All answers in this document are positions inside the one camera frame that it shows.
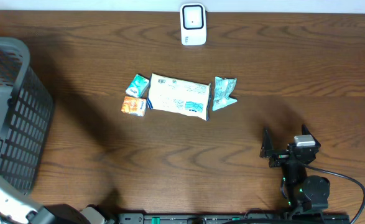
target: teal and white box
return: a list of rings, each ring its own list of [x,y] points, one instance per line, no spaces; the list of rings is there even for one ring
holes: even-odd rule
[[[126,93],[129,96],[140,98],[145,93],[148,86],[149,80],[137,74],[128,86]]]

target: orange box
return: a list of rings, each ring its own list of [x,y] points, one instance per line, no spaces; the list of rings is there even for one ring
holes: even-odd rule
[[[144,116],[146,112],[146,100],[130,96],[124,97],[121,111],[127,114]]]

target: plastic basket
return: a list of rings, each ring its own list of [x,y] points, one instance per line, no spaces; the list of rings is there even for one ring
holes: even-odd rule
[[[24,194],[37,177],[53,99],[20,40],[0,37],[0,175]]]

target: small teal packet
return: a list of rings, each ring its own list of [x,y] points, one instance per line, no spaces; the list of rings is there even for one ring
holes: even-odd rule
[[[149,80],[137,74],[128,86],[126,93],[129,96],[140,98],[145,93],[148,86]]]
[[[215,77],[213,111],[224,108],[225,106],[236,103],[238,100],[230,98],[229,95],[236,86],[237,78],[227,79]]]

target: white background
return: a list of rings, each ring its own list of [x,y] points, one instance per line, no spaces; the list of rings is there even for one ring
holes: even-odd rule
[[[365,0],[0,0],[0,9],[176,12],[188,2],[209,12],[365,13]]]

